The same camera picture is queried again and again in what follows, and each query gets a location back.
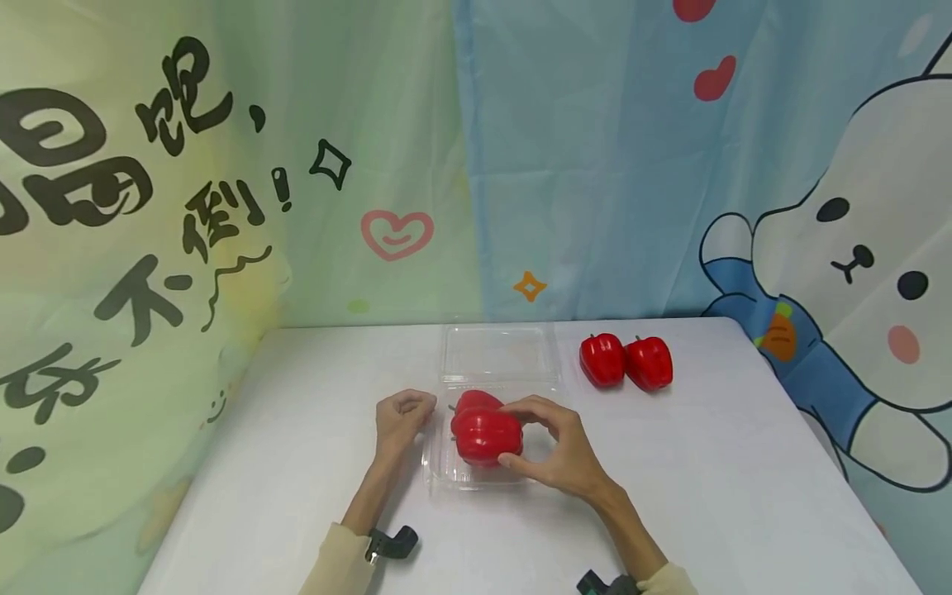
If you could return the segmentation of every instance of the plastic container lid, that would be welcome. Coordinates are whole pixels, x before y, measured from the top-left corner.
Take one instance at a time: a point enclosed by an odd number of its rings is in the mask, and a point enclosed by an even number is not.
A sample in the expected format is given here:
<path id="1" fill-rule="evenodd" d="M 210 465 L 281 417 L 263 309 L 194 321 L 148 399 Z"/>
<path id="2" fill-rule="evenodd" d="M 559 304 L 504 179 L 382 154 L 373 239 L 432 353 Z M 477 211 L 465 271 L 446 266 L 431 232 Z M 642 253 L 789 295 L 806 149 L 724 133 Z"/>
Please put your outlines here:
<path id="1" fill-rule="evenodd" d="M 559 381 L 551 323 L 448 325 L 443 337 L 442 381 Z"/>

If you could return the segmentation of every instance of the clear plastic container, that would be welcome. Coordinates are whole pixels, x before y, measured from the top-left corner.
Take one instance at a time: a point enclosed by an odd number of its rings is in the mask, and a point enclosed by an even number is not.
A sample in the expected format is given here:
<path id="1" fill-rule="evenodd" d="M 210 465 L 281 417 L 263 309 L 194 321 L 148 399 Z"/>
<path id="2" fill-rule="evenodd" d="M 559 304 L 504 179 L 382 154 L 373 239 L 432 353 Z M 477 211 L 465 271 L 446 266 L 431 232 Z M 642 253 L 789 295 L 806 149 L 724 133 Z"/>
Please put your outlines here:
<path id="1" fill-rule="evenodd" d="M 449 422 L 466 390 L 484 390 L 503 403 L 530 394 L 564 404 L 558 351 L 551 323 L 449 325 L 444 330 L 441 384 L 424 447 L 424 474 L 430 488 L 483 489 L 517 486 L 525 480 L 497 467 L 474 468 L 463 461 L 452 440 Z M 555 441 L 544 427 L 525 426 L 523 456 L 543 460 Z"/>

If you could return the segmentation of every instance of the red heart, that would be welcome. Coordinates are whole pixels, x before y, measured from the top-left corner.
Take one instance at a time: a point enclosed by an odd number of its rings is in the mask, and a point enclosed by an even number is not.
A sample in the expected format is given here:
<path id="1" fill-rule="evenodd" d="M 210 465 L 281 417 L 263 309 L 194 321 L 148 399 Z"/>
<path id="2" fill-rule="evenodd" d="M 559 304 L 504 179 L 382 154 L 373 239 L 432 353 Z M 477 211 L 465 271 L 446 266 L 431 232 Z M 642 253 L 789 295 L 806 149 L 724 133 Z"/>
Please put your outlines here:
<path id="1" fill-rule="evenodd" d="M 373 237 L 370 231 L 370 224 L 377 219 L 383 219 L 389 223 L 394 233 L 399 233 L 401 229 L 410 223 L 418 221 L 423 224 L 423 235 L 417 238 L 416 242 L 413 242 L 402 250 L 397 250 L 396 252 L 387 251 L 387 249 L 381 246 L 380 242 L 377 241 L 377 238 Z M 370 249 L 373 250 L 377 256 L 380 256 L 388 262 L 393 262 L 401 258 L 407 258 L 410 254 L 420 251 L 424 246 L 429 244 L 429 241 L 433 239 L 433 219 L 426 213 L 410 213 L 406 217 L 398 217 L 396 213 L 389 210 L 372 210 L 365 213 L 364 217 L 361 218 L 360 230 L 364 236 L 364 241 L 367 242 L 367 245 L 370 246 Z M 399 238 L 391 238 L 385 235 L 381 240 L 384 244 L 396 248 L 406 244 L 412 238 L 412 235 L 403 235 Z"/>
<path id="2" fill-rule="evenodd" d="M 714 8 L 717 0 L 674 0 L 674 13 L 686 23 L 697 23 Z"/>
<path id="3" fill-rule="evenodd" d="M 734 78 L 734 69 L 737 68 L 737 58 L 727 56 L 721 64 L 712 70 L 705 70 L 694 79 L 694 96 L 701 101 L 716 101 L 721 99 L 730 79 Z"/>

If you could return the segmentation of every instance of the sleeve cuff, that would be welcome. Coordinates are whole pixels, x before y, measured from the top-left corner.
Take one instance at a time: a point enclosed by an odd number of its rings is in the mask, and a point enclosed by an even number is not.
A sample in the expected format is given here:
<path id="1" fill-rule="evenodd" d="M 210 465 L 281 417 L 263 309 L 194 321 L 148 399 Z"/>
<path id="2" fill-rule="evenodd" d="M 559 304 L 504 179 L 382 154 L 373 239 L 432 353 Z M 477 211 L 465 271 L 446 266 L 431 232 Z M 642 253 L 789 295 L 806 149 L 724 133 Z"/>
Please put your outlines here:
<path id="1" fill-rule="evenodd" d="M 369 537 L 331 525 L 299 595 L 364 595 L 373 576 L 373 565 L 365 558 L 368 547 Z"/>
<path id="2" fill-rule="evenodd" d="M 687 572 L 680 566 L 668 563 L 647 581 L 638 583 L 643 595 L 698 595 Z"/>

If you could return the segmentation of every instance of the cartoon curtain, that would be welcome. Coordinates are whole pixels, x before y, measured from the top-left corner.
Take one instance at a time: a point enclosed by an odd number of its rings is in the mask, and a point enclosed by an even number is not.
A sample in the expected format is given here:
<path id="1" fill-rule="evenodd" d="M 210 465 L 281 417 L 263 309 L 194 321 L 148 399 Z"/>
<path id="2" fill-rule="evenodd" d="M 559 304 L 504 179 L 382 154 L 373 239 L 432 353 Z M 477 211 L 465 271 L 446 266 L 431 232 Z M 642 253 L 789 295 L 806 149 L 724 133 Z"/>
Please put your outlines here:
<path id="1" fill-rule="evenodd" d="M 0 30 L 0 593 L 129 595 L 266 330 L 480 316 L 450 5 Z"/>
<path id="2" fill-rule="evenodd" d="M 925 593 L 952 572 L 952 6 L 454 3 L 491 320 L 729 316 Z"/>

